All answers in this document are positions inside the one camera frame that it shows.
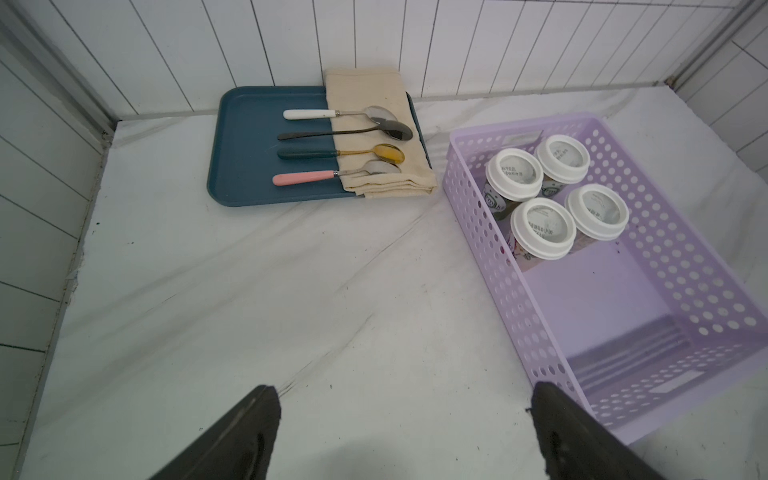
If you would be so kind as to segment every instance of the white plastic lid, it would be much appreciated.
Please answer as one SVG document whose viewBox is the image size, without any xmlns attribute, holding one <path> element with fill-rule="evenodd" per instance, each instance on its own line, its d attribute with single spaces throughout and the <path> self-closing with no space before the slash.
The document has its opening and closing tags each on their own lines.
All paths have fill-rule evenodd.
<svg viewBox="0 0 768 480">
<path fill-rule="evenodd" d="M 515 208 L 510 227 L 523 248 L 544 260 L 565 257 L 576 238 L 576 224 L 571 214 L 548 198 L 534 198 Z"/>
<path fill-rule="evenodd" d="M 562 184 L 577 184 L 587 176 L 589 151 L 575 138 L 567 135 L 546 137 L 536 146 L 536 158 L 552 180 Z"/>
<path fill-rule="evenodd" d="M 622 198 L 608 187 L 589 184 L 568 194 L 565 208 L 576 228 L 596 240 L 615 240 L 629 221 L 629 210 Z"/>
<path fill-rule="evenodd" d="M 527 151 L 505 148 L 485 165 L 485 178 L 502 197 L 523 202 L 538 195 L 544 171 Z"/>
</svg>

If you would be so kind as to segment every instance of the folded towel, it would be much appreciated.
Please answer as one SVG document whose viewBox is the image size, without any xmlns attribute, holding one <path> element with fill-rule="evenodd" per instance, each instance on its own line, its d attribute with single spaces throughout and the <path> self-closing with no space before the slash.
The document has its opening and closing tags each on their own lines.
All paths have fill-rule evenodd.
<svg viewBox="0 0 768 480">
<path fill-rule="evenodd" d="M 376 144 L 392 144 L 406 154 L 406 161 L 398 165 L 400 174 L 357 174 L 341 177 L 344 190 L 366 197 L 407 197 L 430 194 L 437 188 L 435 172 L 429 168 L 419 132 L 411 116 L 406 87 L 400 74 L 391 68 L 360 68 L 328 70 L 326 72 L 326 99 L 328 108 L 340 111 L 361 111 L 378 105 L 391 111 L 403 124 L 413 130 L 413 138 L 400 141 L 382 131 L 364 134 L 334 135 L 337 150 L 368 150 Z M 343 115 L 331 119 L 334 131 L 360 130 L 373 127 L 365 115 Z M 361 168 L 374 154 L 344 155 L 338 157 L 340 170 Z"/>
</svg>

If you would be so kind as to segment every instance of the white tile wall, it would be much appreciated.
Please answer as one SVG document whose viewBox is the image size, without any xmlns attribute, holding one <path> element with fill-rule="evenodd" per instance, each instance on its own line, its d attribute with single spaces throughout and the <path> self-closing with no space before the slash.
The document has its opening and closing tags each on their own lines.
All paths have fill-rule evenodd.
<svg viewBox="0 0 768 480">
<path fill-rule="evenodd" d="M 768 5 L 677 93 L 748 167 L 768 179 Z"/>
<path fill-rule="evenodd" d="M 0 447 L 0 478 L 11 478 L 18 454 L 18 444 Z"/>
<path fill-rule="evenodd" d="M 663 81 L 735 2 L 14 1 L 121 118 L 339 67 L 399 68 L 414 97 Z"/>
<path fill-rule="evenodd" d="M 0 47 L 0 480 L 16 461 L 102 154 L 22 65 Z"/>
<path fill-rule="evenodd" d="M 0 445 L 22 440 L 44 361 L 44 353 L 0 346 Z"/>
</svg>

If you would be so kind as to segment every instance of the purple plastic basket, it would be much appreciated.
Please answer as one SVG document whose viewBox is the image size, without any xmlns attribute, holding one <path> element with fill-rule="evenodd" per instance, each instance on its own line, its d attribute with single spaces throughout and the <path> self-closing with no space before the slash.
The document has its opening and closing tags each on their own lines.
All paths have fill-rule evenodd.
<svg viewBox="0 0 768 480">
<path fill-rule="evenodd" d="M 544 262 L 523 277 L 504 241 L 508 225 L 493 220 L 478 185 L 502 148 L 533 152 L 551 134 L 589 149 L 583 183 L 620 194 L 630 223 L 618 241 Z M 445 192 L 528 378 L 556 383 L 623 442 L 768 361 L 765 313 L 599 118 L 463 128 L 451 133 L 447 158 Z"/>
</svg>

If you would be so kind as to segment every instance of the gold spoon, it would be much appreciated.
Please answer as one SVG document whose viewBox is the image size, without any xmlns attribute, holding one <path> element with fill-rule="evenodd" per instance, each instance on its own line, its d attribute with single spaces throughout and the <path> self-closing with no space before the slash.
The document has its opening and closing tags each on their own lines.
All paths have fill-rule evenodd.
<svg viewBox="0 0 768 480">
<path fill-rule="evenodd" d="M 395 145 L 378 144 L 370 150 L 310 150 L 306 148 L 280 148 L 277 156 L 284 160 L 299 160 L 306 158 L 328 158 L 340 155 L 374 154 L 378 158 L 394 165 L 406 161 L 406 154 Z"/>
</svg>

